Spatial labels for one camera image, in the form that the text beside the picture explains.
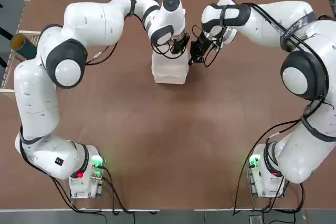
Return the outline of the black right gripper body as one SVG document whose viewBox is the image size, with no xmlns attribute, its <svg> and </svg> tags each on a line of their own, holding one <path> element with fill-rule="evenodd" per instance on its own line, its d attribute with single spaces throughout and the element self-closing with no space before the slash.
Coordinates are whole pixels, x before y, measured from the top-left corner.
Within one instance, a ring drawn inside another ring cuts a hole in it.
<svg viewBox="0 0 336 224">
<path fill-rule="evenodd" d="M 201 32 L 196 40 L 196 46 L 199 51 L 206 51 L 212 43 L 217 41 L 218 39 L 212 37 L 210 34 Z"/>
</svg>

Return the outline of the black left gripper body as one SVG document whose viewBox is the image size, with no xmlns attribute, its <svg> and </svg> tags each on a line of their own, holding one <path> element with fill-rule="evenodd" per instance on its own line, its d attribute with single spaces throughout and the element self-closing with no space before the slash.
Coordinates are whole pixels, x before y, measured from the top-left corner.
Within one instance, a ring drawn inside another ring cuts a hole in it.
<svg viewBox="0 0 336 224">
<path fill-rule="evenodd" d="M 188 33 L 185 33 L 180 39 L 174 39 L 173 45 L 171 47 L 172 54 L 182 54 L 188 44 L 190 36 Z"/>
</svg>

